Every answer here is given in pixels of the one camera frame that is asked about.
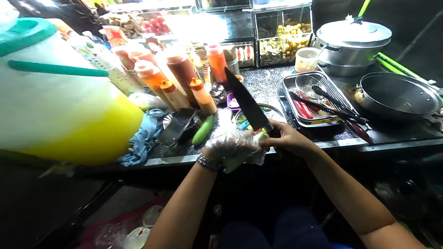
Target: jeans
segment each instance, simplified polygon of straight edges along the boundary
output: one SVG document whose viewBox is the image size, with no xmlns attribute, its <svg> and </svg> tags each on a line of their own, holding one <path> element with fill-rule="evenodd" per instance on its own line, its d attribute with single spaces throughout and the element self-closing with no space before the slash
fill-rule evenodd
<svg viewBox="0 0 443 249">
<path fill-rule="evenodd" d="M 293 207 L 276 220 L 271 246 L 263 233 L 248 222 L 227 224 L 220 237 L 221 249 L 330 249 L 326 235 L 311 211 Z"/>
</svg>

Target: pot lid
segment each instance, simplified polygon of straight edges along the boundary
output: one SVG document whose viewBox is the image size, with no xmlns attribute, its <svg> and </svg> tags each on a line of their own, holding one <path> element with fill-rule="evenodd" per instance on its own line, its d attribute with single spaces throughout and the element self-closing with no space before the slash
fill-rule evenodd
<svg viewBox="0 0 443 249">
<path fill-rule="evenodd" d="M 392 31 L 381 24 L 349 19 L 324 24 L 317 36 L 336 46 L 381 47 L 391 41 Z"/>
</svg>

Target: purple container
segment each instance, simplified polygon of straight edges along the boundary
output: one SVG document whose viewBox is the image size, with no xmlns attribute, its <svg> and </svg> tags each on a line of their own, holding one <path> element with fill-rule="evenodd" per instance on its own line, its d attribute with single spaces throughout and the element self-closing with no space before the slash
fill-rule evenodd
<svg viewBox="0 0 443 249">
<path fill-rule="evenodd" d="M 228 101 L 227 101 L 227 102 L 228 102 L 228 108 L 231 109 L 232 111 L 238 111 L 238 110 L 241 110 L 240 106 L 237 106 L 237 107 L 231 107 L 231 101 L 232 101 L 232 99 L 235 99 L 234 94 L 233 94 L 233 93 L 228 94 Z"/>
</svg>

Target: plastic cup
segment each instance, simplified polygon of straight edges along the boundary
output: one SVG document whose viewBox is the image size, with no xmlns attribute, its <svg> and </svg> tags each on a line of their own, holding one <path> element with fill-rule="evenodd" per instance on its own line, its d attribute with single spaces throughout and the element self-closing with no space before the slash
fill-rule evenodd
<svg viewBox="0 0 443 249">
<path fill-rule="evenodd" d="M 315 71 L 319 62 L 317 55 L 320 50 L 313 47 L 304 47 L 297 50 L 295 54 L 294 70 L 297 73 Z"/>
</svg>

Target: metal watch band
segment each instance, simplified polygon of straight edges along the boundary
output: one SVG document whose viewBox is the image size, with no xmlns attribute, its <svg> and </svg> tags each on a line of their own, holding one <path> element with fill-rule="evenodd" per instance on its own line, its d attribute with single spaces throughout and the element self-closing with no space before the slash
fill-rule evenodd
<svg viewBox="0 0 443 249">
<path fill-rule="evenodd" d="M 199 162 L 201 165 L 205 166 L 206 168 L 210 169 L 211 171 L 218 171 L 220 168 L 220 164 L 212 161 L 211 159 L 199 155 L 197 158 L 197 162 Z"/>
</svg>

